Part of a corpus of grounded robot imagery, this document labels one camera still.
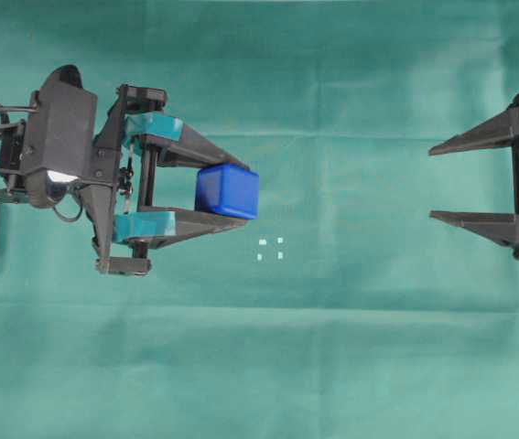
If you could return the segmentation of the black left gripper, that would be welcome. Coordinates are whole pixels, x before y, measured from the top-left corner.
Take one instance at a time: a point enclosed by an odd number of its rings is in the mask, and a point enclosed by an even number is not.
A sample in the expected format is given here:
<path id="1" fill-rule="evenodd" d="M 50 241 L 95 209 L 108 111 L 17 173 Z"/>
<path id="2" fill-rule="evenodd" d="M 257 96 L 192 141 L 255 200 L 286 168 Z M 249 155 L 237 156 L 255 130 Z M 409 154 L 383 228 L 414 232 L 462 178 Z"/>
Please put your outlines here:
<path id="1" fill-rule="evenodd" d="M 78 195 L 93 227 L 92 247 L 97 254 L 96 269 L 99 273 L 146 274 L 151 268 L 143 244 L 139 244 L 130 257 L 113 257 L 113 241 L 126 245 L 134 241 L 171 245 L 205 234 L 233 230 L 247 223 L 247 219 L 179 208 L 151 208 L 114 215 L 121 181 L 123 141 L 127 148 L 133 144 L 138 155 L 157 151 L 154 162 L 159 167 L 206 168 L 231 164 L 250 169 L 181 119 L 162 112 L 150 112 L 163 109 L 166 101 L 167 93 L 161 89 L 127 84 L 119 86 L 107 120 L 92 141 L 89 180 L 78 190 Z M 125 118 L 128 112 L 140 114 Z"/>

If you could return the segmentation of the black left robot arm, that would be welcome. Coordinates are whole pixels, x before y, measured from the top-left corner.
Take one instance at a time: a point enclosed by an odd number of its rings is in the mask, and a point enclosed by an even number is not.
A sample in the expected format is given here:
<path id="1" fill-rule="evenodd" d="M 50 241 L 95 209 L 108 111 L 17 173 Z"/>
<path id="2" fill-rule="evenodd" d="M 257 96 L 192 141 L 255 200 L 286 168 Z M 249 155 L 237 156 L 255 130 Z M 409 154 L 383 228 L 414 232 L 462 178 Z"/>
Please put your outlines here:
<path id="1" fill-rule="evenodd" d="M 36 91 L 21 120 L 0 104 L 0 203 L 72 198 L 92 224 L 97 270 L 134 276 L 152 250 L 254 220 L 258 175 L 166 114 L 166 99 L 124 84 L 101 131 L 94 94 L 62 80 Z"/>

